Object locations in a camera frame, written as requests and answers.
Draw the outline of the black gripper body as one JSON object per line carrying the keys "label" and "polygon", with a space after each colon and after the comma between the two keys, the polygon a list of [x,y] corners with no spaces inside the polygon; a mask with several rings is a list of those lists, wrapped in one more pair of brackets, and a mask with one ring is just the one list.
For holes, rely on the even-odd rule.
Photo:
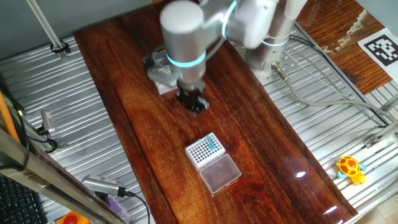
{"label": "black gripper body", "polygon": [[195,104],[197,98],[203,98],[206,88],[204,82],[195,82],[191,84],[178,82],[177,86],[179,92],[176,95],[176,99],[178,99],[184,107],[185,105]]}

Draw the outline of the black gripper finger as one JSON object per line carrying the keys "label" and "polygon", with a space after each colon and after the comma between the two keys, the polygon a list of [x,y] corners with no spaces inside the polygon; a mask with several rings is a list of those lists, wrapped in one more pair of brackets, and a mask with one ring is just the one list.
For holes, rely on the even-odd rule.
{"label": "black gripper finger", "polygon": [[206,111],[209,107],[209,102],[204,98],[197,98],[195,100],[195,112],[196,114]]}
{"label": "black gripper finger", "polygon": [[200,107],[197,104],[185,105],[186,109],[189,110],[190,114],[195,117],[200,112]]}

